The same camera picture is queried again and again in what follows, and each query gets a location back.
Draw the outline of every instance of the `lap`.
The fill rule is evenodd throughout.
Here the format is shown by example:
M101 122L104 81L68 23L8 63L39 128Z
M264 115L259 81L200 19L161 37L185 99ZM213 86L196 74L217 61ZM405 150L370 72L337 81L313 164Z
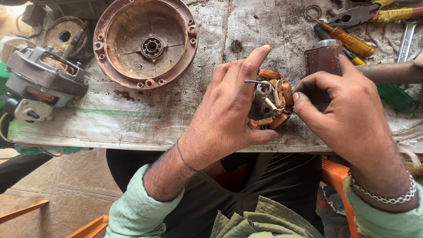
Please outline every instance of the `lap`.
M161 154L108 149L106 156L113 178L126 191L138 168L153 163ZM247 185L239 193L222 188L202 172L197 173L186 184L178 206L165 218L167 229L162 236L210 237L217 210L229 218L235 212L242 215L244 211L254 211L260 195L295 211L323 233L323 224L315 213L320 172L321 158L317 155L260 153Z

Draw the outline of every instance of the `tiled floor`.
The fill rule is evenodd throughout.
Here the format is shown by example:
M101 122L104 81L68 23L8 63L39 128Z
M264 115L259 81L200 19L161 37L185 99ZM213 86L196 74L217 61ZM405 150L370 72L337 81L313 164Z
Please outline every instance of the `tiled floor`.
M108 215L121 195L107 166L105 149L53 158L0 195L0 215L50 201L42 209L0 224L0 237L66 237ZM103 236L104 231L96 237Z

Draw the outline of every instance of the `green screwdriver handle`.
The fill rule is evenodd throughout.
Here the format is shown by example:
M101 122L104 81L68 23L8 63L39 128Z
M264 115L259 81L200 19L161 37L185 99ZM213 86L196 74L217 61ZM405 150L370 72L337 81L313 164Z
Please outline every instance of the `green screwdriver handle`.
M419 104L396 84L377 85L377 91L401 113L413 113L419 108Z

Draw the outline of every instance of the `green shirt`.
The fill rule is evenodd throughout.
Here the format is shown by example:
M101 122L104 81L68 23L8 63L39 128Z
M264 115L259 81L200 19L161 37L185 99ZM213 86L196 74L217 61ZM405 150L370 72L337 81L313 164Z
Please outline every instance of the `green shirt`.
M178 205L184 189L170 202L150 198L143 186L148 165L141 167L129 182L127 191L111 207L107 238L155 237L166 231L163 219ZM367 238L423 238L423 201L405 213L388 213L362 201L344 180L346 199L354 210L358 232ZM423 194L421 185L416 185ZM211 238L323 238L304 218L289 208L260 196L255 212L234 214L230 219L218 212Z

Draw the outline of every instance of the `black string bracelet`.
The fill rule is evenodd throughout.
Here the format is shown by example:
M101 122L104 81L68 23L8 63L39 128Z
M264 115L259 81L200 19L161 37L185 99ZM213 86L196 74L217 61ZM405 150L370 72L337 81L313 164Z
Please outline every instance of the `black string bracelet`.
M182 159L182 162L189 168L189 169L191 169L192 171L194 171L194 172L200 172L201 170L195 170L195 169L193 169L191 166L189 166L186 162L185 162L185 160L184 160L184 157L182 157L182 154L181 154L181 150L179 149L179 139L176 141L176 147L178 148L178 152L179 152L179 156L181 157L181 159Z

